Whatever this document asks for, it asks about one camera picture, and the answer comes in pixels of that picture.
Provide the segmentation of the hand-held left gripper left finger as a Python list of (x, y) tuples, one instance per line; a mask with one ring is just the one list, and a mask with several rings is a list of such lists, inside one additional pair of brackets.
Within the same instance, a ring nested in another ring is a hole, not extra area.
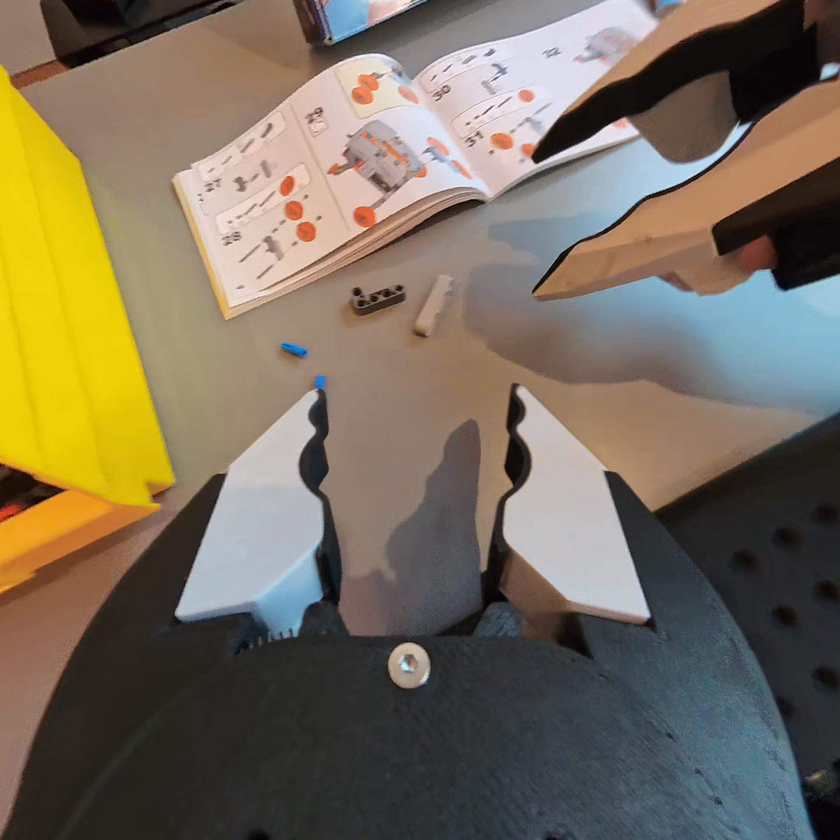
[(328, 434), (327, 394), (314, 388), (230, 465), (178, 621), (248, 614), (268, 634), (301, 634), (310, 606), (339, 603), (340, 544), (321, 490)]

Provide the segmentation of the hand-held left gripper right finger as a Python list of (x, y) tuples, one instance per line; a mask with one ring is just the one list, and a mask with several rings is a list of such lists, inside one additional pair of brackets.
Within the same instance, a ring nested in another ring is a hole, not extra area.
[(482, 582), (530, 620), (577, 614), (646, 624), (651, 610), (613, 474), (531, 392), (511, 386), (502, 495)]

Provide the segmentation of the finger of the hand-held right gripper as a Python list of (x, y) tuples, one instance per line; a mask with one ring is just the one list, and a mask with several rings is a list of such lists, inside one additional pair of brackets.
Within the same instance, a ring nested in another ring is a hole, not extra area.
[(718, 151), (821, 77), (821, 3), (686, 2), (555, 120), (541, 163), (620, 119), (665, 160)]
[(714, 224), (778, 191), (839, 195), (838, 141), (839, 80), (823, 80), (757, 121), (705, 171), (647, 196), (567, 248), (533, 296), (582, 297), (666, 275), (678, 275), (699, 295), (734, 288), (751, 275), (740, 251), (766, 237), (720, 255)]

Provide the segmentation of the dark grey building beam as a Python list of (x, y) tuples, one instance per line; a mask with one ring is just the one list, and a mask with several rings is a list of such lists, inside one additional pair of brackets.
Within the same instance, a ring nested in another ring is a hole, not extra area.
[(393, 308), (405, 299), (406, 289), (402, 284), (385, 287), (371, 293), (364, 291), (361, 287), (354, 287), (351, 290), (349, 305), (354, 314), (366, 316)]

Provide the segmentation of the black perforated board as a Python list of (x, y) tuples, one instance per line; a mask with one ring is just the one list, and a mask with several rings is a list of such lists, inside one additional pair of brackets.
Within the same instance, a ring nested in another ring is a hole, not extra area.
[(839, 838), (839, 415), (657, 512), (754, 652), (817, 838)]

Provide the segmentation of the light grey building piece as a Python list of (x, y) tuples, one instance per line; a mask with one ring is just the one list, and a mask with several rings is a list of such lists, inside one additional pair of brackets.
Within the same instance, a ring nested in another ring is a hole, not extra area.
[(436, 329), (454, 289), (454, 280), (448, 275), (439, 275), (435, 279), (428, 295), (416, 316), (413, 333), (420, 338), (428, 338)]

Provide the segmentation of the open building instruction booklet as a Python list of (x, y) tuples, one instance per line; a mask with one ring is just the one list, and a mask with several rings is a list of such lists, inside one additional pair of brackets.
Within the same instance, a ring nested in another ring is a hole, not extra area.
[(173, 186), (226, 320), (351, 265), (449, 207), (634, 140), (626, 118), (532, 155), (563, 110), (658, 26), (609, 1), (458, 49), (416, 77), (364, 54), (309, 80)]

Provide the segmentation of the yellow plastic storage bin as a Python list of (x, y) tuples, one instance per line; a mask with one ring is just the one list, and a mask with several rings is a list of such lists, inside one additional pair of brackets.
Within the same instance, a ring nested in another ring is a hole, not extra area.
[(158, 510), (175, 481), (77, 157), (1, 70), (1, 593)]

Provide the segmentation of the colourful cardboard box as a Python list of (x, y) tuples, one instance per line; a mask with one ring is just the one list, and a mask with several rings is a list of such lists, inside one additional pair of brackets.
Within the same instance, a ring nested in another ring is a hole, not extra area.
[(424, 1), (293, 1), (311, 46), (333, 46)]

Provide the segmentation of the black box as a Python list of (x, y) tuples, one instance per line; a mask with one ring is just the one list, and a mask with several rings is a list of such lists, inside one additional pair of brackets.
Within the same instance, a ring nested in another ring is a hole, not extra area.
[(41, 1), (49, 41), (74, 69), (235, 7), (238, 1)]

